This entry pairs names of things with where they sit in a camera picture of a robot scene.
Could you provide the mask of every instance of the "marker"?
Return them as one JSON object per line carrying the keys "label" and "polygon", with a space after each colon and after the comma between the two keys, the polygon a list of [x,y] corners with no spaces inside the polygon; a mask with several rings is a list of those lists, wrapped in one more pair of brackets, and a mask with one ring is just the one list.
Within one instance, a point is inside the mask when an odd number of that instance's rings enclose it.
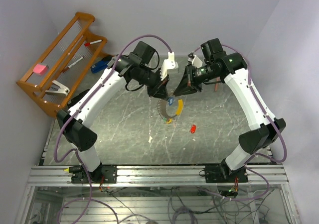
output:
{"label": "marker", "polygon": [[87,42],[87,43],[84,43],[84,46],[89,46],[89,45],[92,45],[92,44],[95,44],[95,43],[99,43],[99,42],[101,42],[101,41],[102,41],[102,40]]}
{"label": "marker", "polygon": [[78,63],[79,61],[81,61],[82,59],[84,59],[83,56],[81,56],[79,59],[77,59],[75,62],[73,62],[71,65],[65,67],[62,72],[66,72],[68,69],[70,69],[72,66],[74,66],[76,63]]}

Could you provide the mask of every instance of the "pink eraser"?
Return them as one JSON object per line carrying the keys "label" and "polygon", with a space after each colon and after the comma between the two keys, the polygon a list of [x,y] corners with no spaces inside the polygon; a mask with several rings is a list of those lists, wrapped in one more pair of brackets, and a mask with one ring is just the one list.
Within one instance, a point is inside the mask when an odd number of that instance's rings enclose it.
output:
{"label": "pink eraser", "polygon": [[49,67],[47,65],[43,63],[38,63],[33,68],[33,72],[42,76],[48,69]]}

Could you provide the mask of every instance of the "orange wooden shelf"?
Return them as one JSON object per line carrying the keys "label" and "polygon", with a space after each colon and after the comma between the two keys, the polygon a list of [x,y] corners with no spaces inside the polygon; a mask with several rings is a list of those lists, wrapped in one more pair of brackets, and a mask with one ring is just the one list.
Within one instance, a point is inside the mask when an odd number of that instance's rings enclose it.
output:
{"label": "orange wooden shelf", "polygon": [[[75,13],[75,16],[58,34],[51,45],[35,61],[25,75],[16,82],[51,117],[56,117],[56,113],[66,106],[95,59],[98,56],[105,57],[108,55],[102,51],[107,39],[89,31],[89,27],[94,20],[95,17],[91,14]],[[102,42],[84,47],[84,43],[95,40],[102,40]],[[84,59],[79,64],[64,73],[62,72],[66,66],[82,56]],[[49,66],[49,70],[42,76],[33,72],[33,68],[38,63],[44,63]],[[46,90],[54,89],[52,87],[54,80],[69,88],[70,92],[67,96],[58,97],[45,93]]]}

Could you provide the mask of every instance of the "gray marble surface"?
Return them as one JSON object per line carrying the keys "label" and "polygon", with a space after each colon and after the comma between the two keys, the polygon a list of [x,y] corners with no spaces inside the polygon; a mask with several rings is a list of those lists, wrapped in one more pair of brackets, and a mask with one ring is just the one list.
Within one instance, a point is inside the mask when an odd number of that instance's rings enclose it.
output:
{"label": "gray marble surface", "polygon": [[[177,58],[178,74],[171,74],[168,90],[177,87],[183,75],[187,57]],[[77,94],[93,86],[102,72],[88,72]],[[238,145],[238,136],[249,130],[245,115],[231,90],[220,84],[204,85],[202,93],[179,97],[184,108],[175,127],[166,124],[157,110],[158,99],[149,98],[146,88],[127,92],[124,88],[107,103],[91,129],[97,133],[95,144],[103,164],[191,164],[220,162]],[[174,114],[177,100],[167,108]],[[194,134],[191,126],[197,126]],[[59,126],[55,122],[45,165],[55,165],[53,149]],[[62,137],[58,155],[61,157],[71,145]],[[267,162],[255,158],[254,162]],[[76,165],[75,155],[69,155],[61,165]]]}

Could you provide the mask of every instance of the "red toy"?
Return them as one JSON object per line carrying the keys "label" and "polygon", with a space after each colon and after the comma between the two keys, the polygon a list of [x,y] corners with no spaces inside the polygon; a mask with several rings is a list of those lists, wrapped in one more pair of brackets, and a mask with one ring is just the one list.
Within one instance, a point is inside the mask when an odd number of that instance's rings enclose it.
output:
{"label": "red toy", "polygon": [[195,131],[196,131],[196,125],[193,124],[193,125],[191,126],[190,132],[191,132],[191,133],[195,133]]}

